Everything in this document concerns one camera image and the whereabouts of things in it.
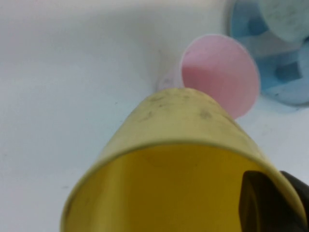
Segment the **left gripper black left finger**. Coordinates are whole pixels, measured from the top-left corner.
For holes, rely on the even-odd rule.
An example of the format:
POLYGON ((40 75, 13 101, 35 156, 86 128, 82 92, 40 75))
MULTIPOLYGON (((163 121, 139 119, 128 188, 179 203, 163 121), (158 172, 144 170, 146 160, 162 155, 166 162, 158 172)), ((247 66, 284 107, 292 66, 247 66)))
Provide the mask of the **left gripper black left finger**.
POLYGON ((257 171, 243 174, 239 219, 243 232, 302 231, 302 219, 268 176, 257 171))

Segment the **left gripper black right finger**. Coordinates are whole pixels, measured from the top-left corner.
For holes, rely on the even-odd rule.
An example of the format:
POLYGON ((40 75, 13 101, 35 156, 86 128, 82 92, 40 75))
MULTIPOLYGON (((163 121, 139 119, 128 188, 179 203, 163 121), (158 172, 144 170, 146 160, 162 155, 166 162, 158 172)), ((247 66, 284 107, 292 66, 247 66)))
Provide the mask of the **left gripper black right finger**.
POLYGON ((303 221, 301 220, 301 217, 297 213, 294 212, 291 206, 283 198, 282 202, 280 203, 280 206, 281 206, 280 232, 308 232, 309 231, 309 186, 285 171, 281 171, 281 173, 289 181, 289 183, 292 185, 292 187, 298 194, 301 200, 302 206, 305 210, 307 224, 305 225, 303 223, 303 221))

